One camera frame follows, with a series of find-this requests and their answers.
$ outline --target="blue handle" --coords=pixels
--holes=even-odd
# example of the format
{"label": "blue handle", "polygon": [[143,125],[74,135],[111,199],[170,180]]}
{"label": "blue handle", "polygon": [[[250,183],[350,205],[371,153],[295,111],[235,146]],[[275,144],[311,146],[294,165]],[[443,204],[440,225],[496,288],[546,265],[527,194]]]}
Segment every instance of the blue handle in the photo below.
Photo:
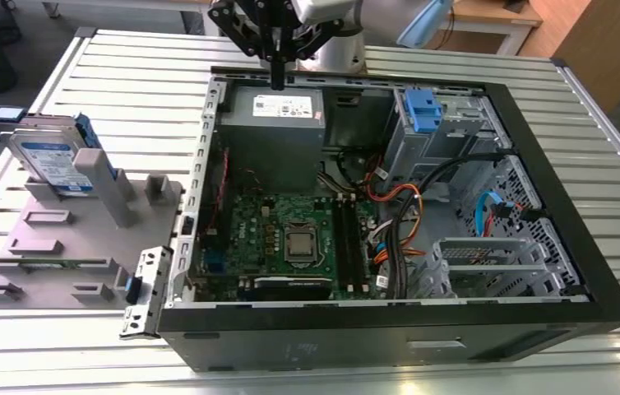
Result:
{"label": "blue handle", "polygon": [[404,31],[402,31],[396,44],[408,48],[422,48],[436,33],[440,21],[444,19],[452,0],[430,0]]}

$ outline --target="sticker label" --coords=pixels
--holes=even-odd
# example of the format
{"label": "sticker label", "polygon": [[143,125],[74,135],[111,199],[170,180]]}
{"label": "sticker label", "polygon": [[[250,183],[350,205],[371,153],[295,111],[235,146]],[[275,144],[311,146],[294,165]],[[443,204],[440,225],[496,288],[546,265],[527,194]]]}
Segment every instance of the sticker label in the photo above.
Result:
{"label": "sticker label", "polygon": [[67,144],[23,142],[20,149],[28,163],[55,189],[74,192],[91,190],[87,177],[71,165],[75,154]]}
{"label": "sticker label", "polygon": [[374,168],[374,173],[382,180],[387,179],[388,173],[379,166]]}
{"label": "sticker label", "polygon": [[252,98],[252,116],[311,118],[311,97],[258,95]]}
{"label": "sticker label", "polygon": [[374,286],[378,288],[387,288],[387,278],[384,276],[376,276],[374,279]]}

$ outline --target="cpu socket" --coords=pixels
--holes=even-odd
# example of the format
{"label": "cpu socket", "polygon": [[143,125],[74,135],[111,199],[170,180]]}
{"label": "cpu socket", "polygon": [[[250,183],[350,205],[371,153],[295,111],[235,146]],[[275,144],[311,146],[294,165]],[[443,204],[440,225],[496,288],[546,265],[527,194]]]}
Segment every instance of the cpu socket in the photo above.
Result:
{"label": "cpu socket", "polygon": [[310,225],[284,227],[284,262],[303,269],[316,262],[316,230]]}

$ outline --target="motherboard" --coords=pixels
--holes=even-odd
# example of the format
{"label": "motherboard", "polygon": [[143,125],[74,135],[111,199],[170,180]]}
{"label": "motherboard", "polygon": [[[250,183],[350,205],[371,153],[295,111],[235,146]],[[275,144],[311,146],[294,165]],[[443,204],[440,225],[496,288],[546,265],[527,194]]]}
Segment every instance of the motherboard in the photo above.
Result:
{"label": "motherboard", "polygon": [[352,197],[238,195],[226,250],[203,251],[204,299],[368,299],[374,221],[374,204]]}

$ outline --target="metal table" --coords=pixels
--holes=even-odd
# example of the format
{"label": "metal table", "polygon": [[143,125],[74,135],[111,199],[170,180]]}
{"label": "metal table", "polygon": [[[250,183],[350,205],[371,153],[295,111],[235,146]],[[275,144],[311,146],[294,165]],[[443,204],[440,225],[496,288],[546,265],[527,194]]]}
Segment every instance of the metal table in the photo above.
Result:
{"label": "metal table", "polygon": [[[31,111],[82,111],[130,179],[188,182],[211,65],[255,65],[222,38],[98,30],[76,37]],[[370,74],[504,83],[620,280],[620,135],[546,59],[367,48]],[[0,157],[0,248],[27,198]],[[620,330],[510,364],[195,374],[162,341],[120,342],[116,311],[0,311],[0,389],[60,393],[620,394]]]}

